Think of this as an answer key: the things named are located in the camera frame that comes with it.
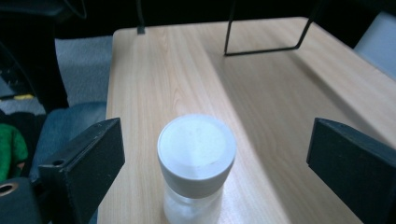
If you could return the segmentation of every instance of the gray carpet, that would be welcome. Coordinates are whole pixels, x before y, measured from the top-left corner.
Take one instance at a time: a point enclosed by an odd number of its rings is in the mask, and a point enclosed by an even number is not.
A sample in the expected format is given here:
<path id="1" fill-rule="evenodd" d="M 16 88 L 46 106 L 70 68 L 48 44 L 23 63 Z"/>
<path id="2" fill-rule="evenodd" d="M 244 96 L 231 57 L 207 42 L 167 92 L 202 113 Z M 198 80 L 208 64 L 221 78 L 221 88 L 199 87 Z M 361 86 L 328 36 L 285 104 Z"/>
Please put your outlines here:
<path id="1" fill-rule="evenodd" d="M 106 101 L 112 36 L 55 40 L 58 64 L 70 105 Z M 0 102 L 6 114 L 26 111 L 44 114 L 37 99 Z"/>

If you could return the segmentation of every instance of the clear plastic jar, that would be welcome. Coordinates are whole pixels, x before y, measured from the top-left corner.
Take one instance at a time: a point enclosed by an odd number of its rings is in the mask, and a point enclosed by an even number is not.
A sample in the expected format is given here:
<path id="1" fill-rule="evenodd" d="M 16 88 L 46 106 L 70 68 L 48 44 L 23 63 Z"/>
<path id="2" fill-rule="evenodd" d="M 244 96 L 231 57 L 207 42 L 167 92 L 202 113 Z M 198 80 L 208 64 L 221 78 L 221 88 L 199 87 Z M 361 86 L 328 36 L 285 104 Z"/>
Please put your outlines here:
<path id="1" fill-rule="evenodd" d="M 163 128 L 158 158 L 165 179 L 163 210 L 170 223 L 218 221 L 223 183 L 235 154 L 231 130 L 212 117 L 183 116 Z"/>

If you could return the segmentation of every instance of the table top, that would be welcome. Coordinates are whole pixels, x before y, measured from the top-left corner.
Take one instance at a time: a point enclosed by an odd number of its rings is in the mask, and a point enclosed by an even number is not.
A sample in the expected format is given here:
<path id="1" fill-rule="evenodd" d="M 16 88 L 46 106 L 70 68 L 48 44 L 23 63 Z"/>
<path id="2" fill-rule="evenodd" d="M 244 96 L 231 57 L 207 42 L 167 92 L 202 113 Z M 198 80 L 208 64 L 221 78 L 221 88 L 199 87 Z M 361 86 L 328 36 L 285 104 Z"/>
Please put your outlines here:
<path id="1" fill-rule="evenodd" d="M 306 19 L 235 21 L 229 51 L 295 45 Z M 126 162 L 99 223 L 166 223 L 157 140 L 172 119 L 207 114 L 237 154 L 219 223 L 361 223 L 306 164 L 314 118 L 396 147 L 396 83 L 315 24 L 300 49 L 224 57 L 227 23 L 114 34 L 107 117 L 121 118 Z"/>

